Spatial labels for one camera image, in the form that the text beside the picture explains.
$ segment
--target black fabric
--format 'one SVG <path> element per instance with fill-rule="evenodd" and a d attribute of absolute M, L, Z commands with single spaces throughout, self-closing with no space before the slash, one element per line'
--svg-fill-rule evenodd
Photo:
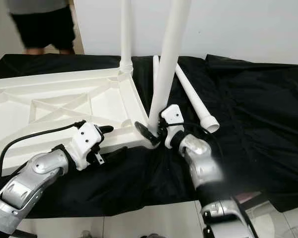
<path fill-rule="evenodd" d="M 74 23 L 69 6 L 51 12 L 11 14 L 25 48 L 44 48 L 49 44 L 56 49 L 73 48 Z"/>
<path fill-rule="evenodd" d="M 115 56 L 5 55 L 0 78 L 117 67 Z M 152 57 L 133 57 L 133 79 L 147 113 L 152 98 Z M 262 191 L 279 211 L 298 207 L 298 65 L 250 63 L 208 55 L 180 57 L 179 64 L 221 127 L 214 133 L 233 193 Z M 178 79 L 169 104 L 185 121 L 198 118 Z M 203 133 L 188 128 L 197 136 Z M 90 166 L 60 178 L 29 217 L 115 215 L 146 205 L 196 199 L 188 167 L 161 144 L 122 150 L 115 163 Z"/>

